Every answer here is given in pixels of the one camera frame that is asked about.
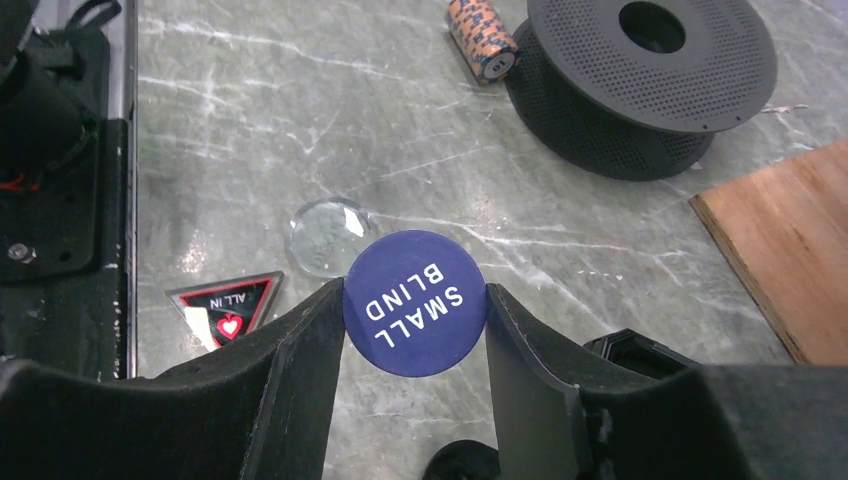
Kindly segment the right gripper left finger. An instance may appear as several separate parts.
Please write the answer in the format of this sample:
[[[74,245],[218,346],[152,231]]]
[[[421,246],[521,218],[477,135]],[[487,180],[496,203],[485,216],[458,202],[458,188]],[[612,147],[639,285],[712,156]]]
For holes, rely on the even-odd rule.
[[[333,280],[159,376],[97,382],[1,364],[5,479],[318,479],[345,338]]]

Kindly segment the blue small blind button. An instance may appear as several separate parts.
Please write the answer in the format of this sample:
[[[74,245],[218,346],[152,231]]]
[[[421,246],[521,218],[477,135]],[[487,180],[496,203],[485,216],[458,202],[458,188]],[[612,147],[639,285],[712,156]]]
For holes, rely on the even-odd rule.
[[[434,232],[405,230],[367,247],[345,275],[342,312],[357,351],[407,378],[442,373],[478,342],[487,285],[471,255]]]

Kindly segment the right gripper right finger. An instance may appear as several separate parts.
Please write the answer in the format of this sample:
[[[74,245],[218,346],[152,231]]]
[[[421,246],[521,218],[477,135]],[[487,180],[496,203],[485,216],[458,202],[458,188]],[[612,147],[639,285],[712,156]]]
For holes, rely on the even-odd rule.
[[[615,365],[488,288],[486,350],[506,479],[843,479],[843,367]]]

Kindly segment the black poker set case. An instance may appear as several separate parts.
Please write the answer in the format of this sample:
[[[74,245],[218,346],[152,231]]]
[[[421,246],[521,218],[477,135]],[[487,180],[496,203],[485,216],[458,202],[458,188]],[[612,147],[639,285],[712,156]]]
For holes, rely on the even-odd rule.
[[[640,375],[662,380],[695,368],[698,362],[632,329],[623,329],[586,342],[595,355]]]

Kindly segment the red black triangle token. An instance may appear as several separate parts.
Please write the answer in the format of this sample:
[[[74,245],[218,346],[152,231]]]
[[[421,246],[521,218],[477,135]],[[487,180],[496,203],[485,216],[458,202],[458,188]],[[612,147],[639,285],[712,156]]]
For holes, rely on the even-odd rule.
[[[207,351],[256,330],[265,321],[285,274],[281,270],[171,289],[166,295]]]

